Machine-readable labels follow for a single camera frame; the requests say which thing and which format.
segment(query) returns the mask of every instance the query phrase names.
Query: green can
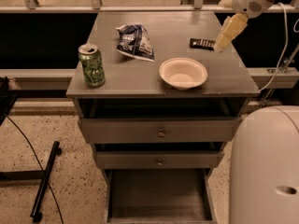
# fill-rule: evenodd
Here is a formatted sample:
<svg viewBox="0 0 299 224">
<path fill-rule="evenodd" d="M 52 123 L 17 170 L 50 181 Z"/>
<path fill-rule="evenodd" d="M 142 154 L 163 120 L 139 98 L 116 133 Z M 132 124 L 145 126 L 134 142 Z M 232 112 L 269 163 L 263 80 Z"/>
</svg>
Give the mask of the green can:
<svg viewBox="0 0 299 224">
<path fill-rule="evenodd" d="M 78 48 L 78 58 L 83 66 L 85 83 L 98 87 L 105 83 L 101 51 L 94 44 L 84 44 Z"/>
</svg>

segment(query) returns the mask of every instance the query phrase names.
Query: drawer handle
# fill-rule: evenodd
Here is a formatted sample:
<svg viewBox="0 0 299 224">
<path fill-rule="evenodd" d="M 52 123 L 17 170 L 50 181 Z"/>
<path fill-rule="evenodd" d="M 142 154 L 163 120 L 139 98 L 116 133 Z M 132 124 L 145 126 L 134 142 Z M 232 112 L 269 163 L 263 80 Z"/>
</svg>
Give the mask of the drawer handle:
<svg viewBox="0 0 299 224">
<path fill-rule="evenodd" d="M 157 160 L 157 165 L 160 166 L 160 167 L 163 165 L 163 161 L 162 161 L 162 159 L 158 159 L 158 160 Z"/>
<path fill-rule="evenodd" d="M 159 132 L 158 132 L 158 137 L 160 137 L 160 138 L 164 138 L 166 136 L 166 134 L 165 134 L 165 132 L 163 131 L 163 130 L 160 130 Z"/>
</svg>

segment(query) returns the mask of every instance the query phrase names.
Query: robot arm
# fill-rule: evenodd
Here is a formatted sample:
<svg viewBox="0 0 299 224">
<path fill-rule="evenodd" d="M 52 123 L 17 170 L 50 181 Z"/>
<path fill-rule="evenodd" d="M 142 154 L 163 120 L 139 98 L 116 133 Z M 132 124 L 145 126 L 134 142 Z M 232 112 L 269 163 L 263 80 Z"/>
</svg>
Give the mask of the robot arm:
<svg viewBox="0 0 299 224">
<path fill-rule="evenodd" d="M 247 21 L 256 18 L 272 6 L 275 0 L 221 0 L 220 5 L 231 7 L 236 13 L 228 17 L 216 39 L 214 50 L 223 51 L 246 27 Z"/>
</svg>

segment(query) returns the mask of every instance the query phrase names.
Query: floor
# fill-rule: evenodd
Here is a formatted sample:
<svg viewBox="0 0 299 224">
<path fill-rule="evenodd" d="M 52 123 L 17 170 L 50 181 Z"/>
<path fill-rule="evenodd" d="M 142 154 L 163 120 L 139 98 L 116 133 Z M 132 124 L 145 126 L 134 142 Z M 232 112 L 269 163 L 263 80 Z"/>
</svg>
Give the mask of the floor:
<svg viewBox="0 0 299 224">
<path fill-rule="evenodd" d="M 19 99 L 9 117 L 32 143 L 43 167 L 54 141 L 63 153 L 54 163 L 50 185 L 55 193 L 64 224 L 102 224 L 107 184 L 95 166 L 91 147 L 85 143 L 77 125 L 73 104 L 68 99 Z M 0 126 L 0 169 L 2 172 L 39 170 L 32 149 L 9 119 Z M 228 223 L 229 165 L 232 144 L 209 178 L 213 206 L 219 224 Z M 1 223 L 32 223 L 30 214 L 39 181 L 0 183 Z M 41 206 L 43 224 L 59 224 L 56 204 L 47 189 Z"/>
</svg>

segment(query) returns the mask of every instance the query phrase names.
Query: white bowl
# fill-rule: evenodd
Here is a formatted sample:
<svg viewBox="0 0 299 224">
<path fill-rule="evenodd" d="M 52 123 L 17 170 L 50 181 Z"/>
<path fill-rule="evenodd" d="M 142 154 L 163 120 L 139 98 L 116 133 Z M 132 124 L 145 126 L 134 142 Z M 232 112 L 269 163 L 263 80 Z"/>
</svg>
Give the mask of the white bowl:
<svg viewBox="0 0 299 224">
<path fill-rule="evenodd" d="M 160 66 L 161 78 L 181 91 L 198 87 L 207 80 L 207 70 L 199 62 L 188 58 L 173 58 Z"/>
</svg>

